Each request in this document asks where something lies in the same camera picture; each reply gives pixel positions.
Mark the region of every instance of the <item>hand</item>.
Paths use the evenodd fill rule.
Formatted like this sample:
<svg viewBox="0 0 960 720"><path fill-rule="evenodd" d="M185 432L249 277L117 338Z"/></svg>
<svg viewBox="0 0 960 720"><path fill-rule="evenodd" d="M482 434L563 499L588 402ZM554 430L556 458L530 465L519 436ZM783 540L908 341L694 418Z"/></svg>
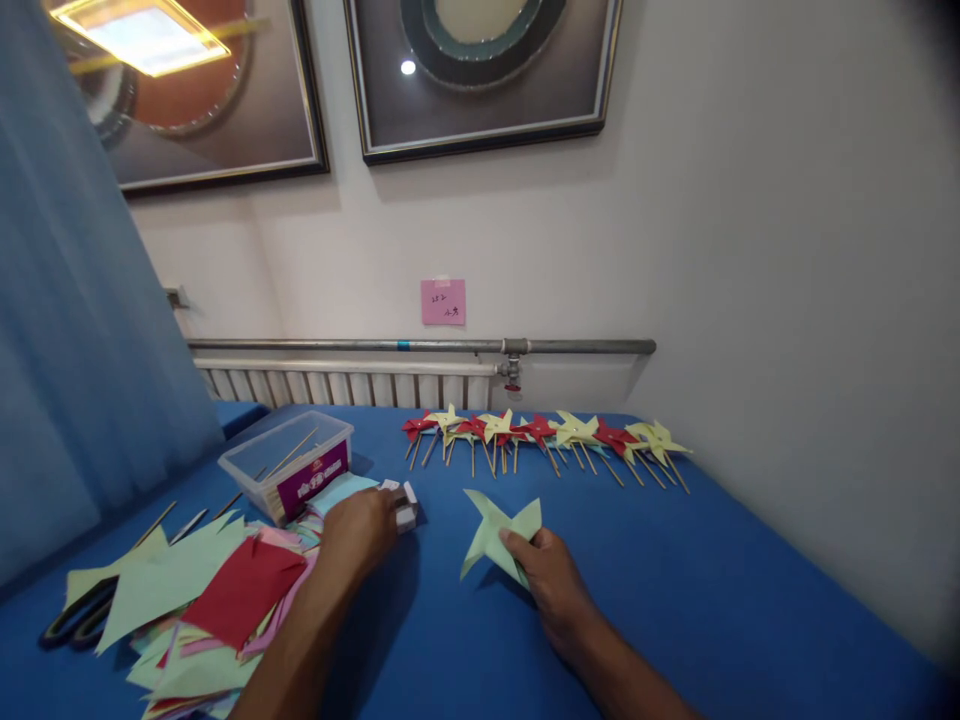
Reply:
<svg viewBox="0 0 960 720"><path fill-rule="evenodd" d="M527 574L547 639L561 657L569 659L578 638L603 618L566 543L547 528L540 528L530 542L504 529L500 540Z"/></svg>
<svg viewBox="0 0 960 720"><path fill-rule="evenodd" d="M350 586L359 585L397 541L396 509L406 501L402 489L370 488L334 505L323 520L317 558L318 563L323 563L324 572L315 572L313 577L321 582L342 579Z"/></svg>

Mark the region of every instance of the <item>blue curtain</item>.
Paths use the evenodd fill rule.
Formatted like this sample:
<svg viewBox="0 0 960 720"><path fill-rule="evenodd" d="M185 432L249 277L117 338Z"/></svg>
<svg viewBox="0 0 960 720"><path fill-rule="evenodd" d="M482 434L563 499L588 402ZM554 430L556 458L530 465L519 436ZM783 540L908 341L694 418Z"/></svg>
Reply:
<svg viewBox="0 0 960 720"><path fill-rule="evenodd" d="M3 584L223 436L37 0L0 67Z"/></svg>

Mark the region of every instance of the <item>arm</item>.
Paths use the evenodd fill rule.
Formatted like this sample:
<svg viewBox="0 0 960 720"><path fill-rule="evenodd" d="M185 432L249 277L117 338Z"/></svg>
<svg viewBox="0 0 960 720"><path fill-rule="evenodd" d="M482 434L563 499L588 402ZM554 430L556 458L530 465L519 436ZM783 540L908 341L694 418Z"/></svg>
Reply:
<svg viewBox="0 0 960 720"><path fill-rule="evenodd" d="M696 720L656 670L607 622L590 599L566 544L541 528L529 543L500 539L523 566L547 639L580 677L608 720Z"/></svg>
<svg viewBox="0 0 960 720"><path fill-rule="evenodd" d="M231 713L231 720L313 720L330 669L330 653L350 603L397 539L402 491L364 490L324 520L313 573Z"/></svg>

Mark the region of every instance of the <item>stack of paper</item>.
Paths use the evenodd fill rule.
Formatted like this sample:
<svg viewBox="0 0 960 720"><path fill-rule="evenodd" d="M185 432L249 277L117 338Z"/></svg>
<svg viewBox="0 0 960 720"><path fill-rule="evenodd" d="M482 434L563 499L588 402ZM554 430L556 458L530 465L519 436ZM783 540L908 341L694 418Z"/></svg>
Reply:
<svg viewBox="0 0 960 720"><path fill-rule="evenodd" d="M127 680L146 691L144 720L230 714L316 565L323 516L367 487L346 473L287 529L230 513L172 547L158 528L113 565L70 573L68 599L119 575L97 654L133 633Z"/></svg>

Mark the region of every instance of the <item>framed picture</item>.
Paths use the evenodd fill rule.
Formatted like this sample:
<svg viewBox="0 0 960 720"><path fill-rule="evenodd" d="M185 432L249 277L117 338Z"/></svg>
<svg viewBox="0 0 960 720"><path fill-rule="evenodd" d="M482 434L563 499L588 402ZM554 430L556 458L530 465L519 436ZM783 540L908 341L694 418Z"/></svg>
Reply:
<svg viewBox="0 0 960 720"><path fill-rule="evenodd" d="M344 0L368 165L595 135L621 0Z"/></svg>
<svg viewBox="0 0 960 720"><path fill-rule="evenodd" d="M305 0L45 0L125 195L330 171Z"/></svg>

